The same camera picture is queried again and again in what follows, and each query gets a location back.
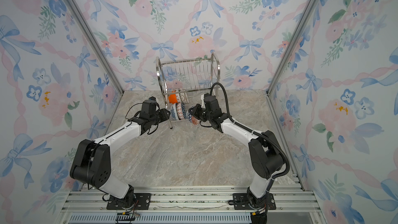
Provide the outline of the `red patterned ceramic bowl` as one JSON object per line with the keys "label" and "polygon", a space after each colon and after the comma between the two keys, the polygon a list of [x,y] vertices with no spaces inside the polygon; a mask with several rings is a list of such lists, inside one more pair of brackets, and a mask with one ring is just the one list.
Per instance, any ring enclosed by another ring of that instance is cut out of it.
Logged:
{"label": "red patterned ceramic bowl", "polygon": [[200,124],[200,120],[198,120],[197,118],[195,118],[195,117],[192,115],[192,110],[193,110],[193,108],[190,108],[190,109],[187,111],[187,117],[188,117],[189,121],[190,121],[193,125],[199,125],[199,124]]}

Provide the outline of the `blue floral ceramic bowl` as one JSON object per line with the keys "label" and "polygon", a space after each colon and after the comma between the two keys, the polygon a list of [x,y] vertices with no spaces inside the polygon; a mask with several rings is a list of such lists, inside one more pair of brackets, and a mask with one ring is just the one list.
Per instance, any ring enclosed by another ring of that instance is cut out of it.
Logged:
{"label": "blue floral ceramic bowl", "polygon": [[176,104],[172,104],[170,107],[170,112],[171,112],[171,121],[177,121],[179,120],[178,114],[177,114],[177,108]]}

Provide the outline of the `blue triangle patterned bowl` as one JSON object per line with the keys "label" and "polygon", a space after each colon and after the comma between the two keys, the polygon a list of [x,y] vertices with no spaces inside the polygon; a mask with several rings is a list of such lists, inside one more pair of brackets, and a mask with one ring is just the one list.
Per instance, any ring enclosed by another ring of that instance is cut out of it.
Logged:
{"label": "blue triangle patterned bowl", "polygon": [[179,120],[187,119],[187,111],[183,103],[176,104],[177,116]]}

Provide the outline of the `orange plastic bowl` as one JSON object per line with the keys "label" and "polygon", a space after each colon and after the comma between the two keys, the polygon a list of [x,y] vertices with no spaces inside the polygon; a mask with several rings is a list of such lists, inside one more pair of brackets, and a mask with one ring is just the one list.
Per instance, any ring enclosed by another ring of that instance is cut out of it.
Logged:
{"label": "orange plastic bowl", "polygon": [[170,94],[168,96],[168,100],[171,104],[176,104],[178,103],[177,95],[176,94]]}

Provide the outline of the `green patterned ceramic bowl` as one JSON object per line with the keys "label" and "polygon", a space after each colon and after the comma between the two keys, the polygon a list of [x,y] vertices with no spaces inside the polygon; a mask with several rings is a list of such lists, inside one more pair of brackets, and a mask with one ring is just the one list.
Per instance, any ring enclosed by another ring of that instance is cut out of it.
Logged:
{"label": "green patterned ceramic bowl", "polygon": [[178,103],[184,103],[183,96],[181,93],[176,93]]}

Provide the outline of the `white mesh strainer basket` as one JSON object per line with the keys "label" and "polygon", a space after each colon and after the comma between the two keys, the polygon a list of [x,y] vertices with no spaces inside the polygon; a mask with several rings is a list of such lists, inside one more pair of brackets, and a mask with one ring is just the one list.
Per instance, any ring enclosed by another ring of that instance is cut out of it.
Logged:
{"label": "white mesh strainer basket", "polygon": [[189,97],[186,92],[180,93],[180,97],[184,104],[189,104]]}

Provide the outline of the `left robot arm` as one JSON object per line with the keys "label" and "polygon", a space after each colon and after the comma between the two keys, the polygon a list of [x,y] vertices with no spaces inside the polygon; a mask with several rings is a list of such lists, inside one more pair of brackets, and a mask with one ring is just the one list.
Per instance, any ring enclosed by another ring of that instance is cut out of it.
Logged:
{"label": "left robot arm", "polygon": [[131,209],[137,202],[134,187],[112,174],[112,154],[151,127],[168,121],[170,114],[164,108],[152,115],[139,113],[110,134],[93,141],[81,141],[70,168],[70,177],[109,195],[109,201],[119,208]]}

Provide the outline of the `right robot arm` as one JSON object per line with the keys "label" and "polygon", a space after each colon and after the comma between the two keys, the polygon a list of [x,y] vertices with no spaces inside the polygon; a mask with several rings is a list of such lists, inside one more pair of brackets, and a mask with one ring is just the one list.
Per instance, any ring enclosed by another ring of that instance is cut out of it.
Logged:
{"label": "right robot arm", "polygon": [[190,108],[188,113],[200,122],[209,122],[210,127],[229,135],[249,149],[254,179],[247,189],[247,201],[252,209],[266,209],[270,190],[279,177],[290,171],[290,163],[279,142],[271,131],[259,132],[249,128],[219,107],[202,108],[200,104]]}

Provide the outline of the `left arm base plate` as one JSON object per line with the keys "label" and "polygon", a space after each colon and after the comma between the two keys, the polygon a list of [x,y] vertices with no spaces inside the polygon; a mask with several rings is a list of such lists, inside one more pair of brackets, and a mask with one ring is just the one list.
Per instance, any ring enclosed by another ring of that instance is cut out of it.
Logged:
{"label": "left arm base plate", "polygon": [[110,196],[107,200],[107,210],[148,210],[151,202],[150,193],[127,194],[125,198],[118,199]]}

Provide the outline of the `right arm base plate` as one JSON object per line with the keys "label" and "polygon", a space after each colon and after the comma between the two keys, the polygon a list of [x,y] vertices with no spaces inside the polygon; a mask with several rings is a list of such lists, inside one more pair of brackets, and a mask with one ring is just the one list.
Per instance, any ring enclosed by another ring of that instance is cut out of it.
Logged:
{"label": "right arm base plate", "polygon": [[267,207],[268,210],[276,210],[276,203],[273,194],[269,193],[262,198],[256,198],[249,193],[234,193],[229,205],[234,206],[235,210],[261,210]]}

